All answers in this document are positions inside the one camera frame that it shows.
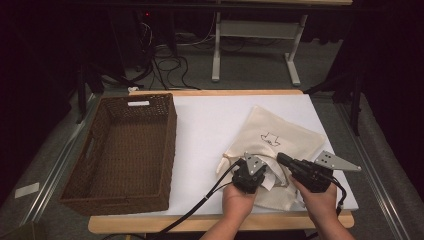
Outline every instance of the beige cloth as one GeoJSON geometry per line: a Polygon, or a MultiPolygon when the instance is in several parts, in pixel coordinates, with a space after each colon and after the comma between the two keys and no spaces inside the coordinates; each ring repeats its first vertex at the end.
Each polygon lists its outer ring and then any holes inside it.
{"type": "MultiPolygon", "coordinates": [[[[285,121],[266,109],[253,107],[234,142],[223,154],[217,177],[248,152],[265,161],[269,168],[263,187],[258,188],[255,205],[287,211],[296,203],[296,188],[288,178],[290,171],[276,161],[278,152],[299,160],[310,159],[326,137],[285,121]]],[[[229,173],[223,184],[231,182],[229,173]]]]}

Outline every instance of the gray floor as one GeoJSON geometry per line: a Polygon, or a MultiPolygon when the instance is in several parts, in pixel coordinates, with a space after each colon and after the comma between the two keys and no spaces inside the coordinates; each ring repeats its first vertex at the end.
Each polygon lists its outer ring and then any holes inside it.
{"type": "MultiPolygon", "coordinates": [[[[292,89],[287,68],[282,55],[289,51],[290,43],[270,44],[270,40],[249,39],[241,50],[240,42],[226,42],[222,52],[221,81],[211,82],[212,49],[210,45],[180,46],[179,54],[187,58],[189,69],[184,79],[188,85],[201,89],[292,89]]],[[[306,90],[325,79],[332,61],[340,47],[338,44],[320,45],[317,42],[302,43],[295,58],[295,63],[302,85],[306,90]]],[[[163,69],[170,69],[175,61],[159,64],[163,69]]],[[[185,68],[177,69],[169,75],[169,85],[182,85],[181,76],[185,68]]],[[[128,75],[135,73],[129,69],[128,75]]],[[[140,83],[160,89],[161,85],[153,75],[140,83]]],[[[126,95],[122,87],[107,85],[105,95],[126,95]]],[[[376,124],[372,111],[361,100],[360,137],[352,134],[347,126],[348,105],[333,104],[331,93],[319,93],[312,96],[317,113],[326,129],[335,153],[364,167],[361,173],[346,173],[351,188],[359,204],[359,210],[353,213],[355,226],[351,229],[357,239],[424,239],[424,207],[413,186],[396,161],[384,135],[376,124]]],[[[90,101],[93,106],[97,98],[90,101]]],[[[14,198],[14,192],[0,210],[0,236],[18,228],[23,222],[35,219],[45,229],[47,239],[100,239],[102,236],[92,234],[87,229],[88,218],[78,215],[59,204],[58,198],[64,187],[72,165],[83,144],[84,133],[92,114],[83,125],[75,124],[78,117],[76,96],[71,99],[73,109],[63,119],[44,142],[34,161],[17,183],[16,188],[36,182],[42,187],[47,180],[52,181],[53,194],[45,198],[42,214],[30,215],[31,204],[37,200],[39,193],[48,192],[41,189],[21,198],[14,198]],[[64,163],[63,172],[57,178],[49,176],[58,159],[64,163]]]]}

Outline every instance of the hand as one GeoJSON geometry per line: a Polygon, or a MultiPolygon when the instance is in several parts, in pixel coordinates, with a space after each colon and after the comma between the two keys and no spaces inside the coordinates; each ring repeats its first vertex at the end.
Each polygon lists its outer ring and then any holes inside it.
{"type": "Polygon", "coordinates": [[[337,220],[336,198],[337,187],[330,184],[326,192],[312,193],[294,177],[290,176],[293,184],[299,189],[300,195],[308,209],[309,217],[315,224],[324,223],[329,220],[337,220]]]}
{"type": "Polygon", "coordinates": [[[226,186],[222,196],[224,218],[238,221],[241,224],[252,211],[255,198],[256,193],[245,194],[233,184],[226,186]]]}

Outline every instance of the wicker basket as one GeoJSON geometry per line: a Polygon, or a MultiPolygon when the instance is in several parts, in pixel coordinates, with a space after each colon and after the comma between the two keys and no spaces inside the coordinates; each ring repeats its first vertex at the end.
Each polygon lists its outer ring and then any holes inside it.
{"type": "Polygon", "coordinates": [[[168,209],[176,123],[172,94],[102,98],[60,202],[85,216],[168,209]]]}

